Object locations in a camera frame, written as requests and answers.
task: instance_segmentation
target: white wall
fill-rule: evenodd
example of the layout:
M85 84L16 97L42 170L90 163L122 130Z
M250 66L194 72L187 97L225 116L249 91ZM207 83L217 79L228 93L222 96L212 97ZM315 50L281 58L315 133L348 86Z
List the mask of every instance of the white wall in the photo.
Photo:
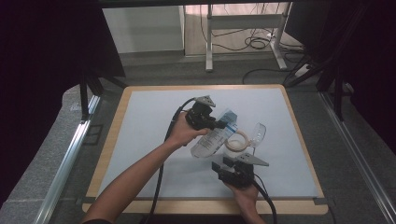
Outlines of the white wall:
M105 8L103 11L119 53L184 49L182 7Z

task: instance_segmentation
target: wrist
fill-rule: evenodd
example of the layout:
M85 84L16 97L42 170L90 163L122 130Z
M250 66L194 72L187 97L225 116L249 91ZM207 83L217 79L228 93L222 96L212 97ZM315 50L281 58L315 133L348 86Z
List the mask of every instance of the wrist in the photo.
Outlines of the wrist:
M245 211L241 212L241 216L244 218L246 223L248 224L261 224L263 223L262 218L260 217L259 213L257 212L256 209L253 211Z
M169 148L169 149L172 150L172 151L176 151L176 150L178 150L179 148L182 147L182 145L181 145L178 141L175 141L175 140L173 140L173 139L171 139L171 138L168 138L168 139L163 143L163 145L164 145L166 148Z

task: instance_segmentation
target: transparent plastic container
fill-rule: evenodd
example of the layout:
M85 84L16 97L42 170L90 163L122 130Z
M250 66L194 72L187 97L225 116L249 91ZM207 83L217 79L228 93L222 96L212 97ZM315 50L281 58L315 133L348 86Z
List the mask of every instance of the transparent plastic container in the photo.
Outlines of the transparent plastic container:
M214 129L201 139L191 148L191 155L197 158L206 158L215 154L224 144L225 140L231 137L237 130L235 113L226 109L219 120L227 122L224 129Z

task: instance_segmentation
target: white surface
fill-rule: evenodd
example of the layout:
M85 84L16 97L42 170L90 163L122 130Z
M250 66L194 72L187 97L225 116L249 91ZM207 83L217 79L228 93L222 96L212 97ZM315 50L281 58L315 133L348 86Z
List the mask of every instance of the white surface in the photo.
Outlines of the white surface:
M103 12L119 53L184 49L182 7L104 8Z
M179 106L194 96L210 95L217 117L226 108L238 115L238 128L249 137L257 122L267 128L256 156L270 163L255 166L272 197L317 197L318 191L307 166L296 129L280 89L134 91L131 95L113 156L100 192L128 166L163 142L169 122ZM199 138L176 151L164 164L160 197L232 197L211 170L211 162L221 162L222 150L207 159L193 158L190 148ZM152 197L157 174L138 197Z

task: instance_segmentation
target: finger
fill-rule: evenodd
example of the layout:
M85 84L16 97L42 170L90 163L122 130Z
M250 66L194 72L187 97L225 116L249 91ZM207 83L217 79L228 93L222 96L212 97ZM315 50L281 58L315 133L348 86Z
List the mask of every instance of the finger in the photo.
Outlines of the finger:
M207 129L207 128L201 129L201 130L198 131L198 134L199 135L206 135L207 133L209 133L209 131L210 131L210 129Z

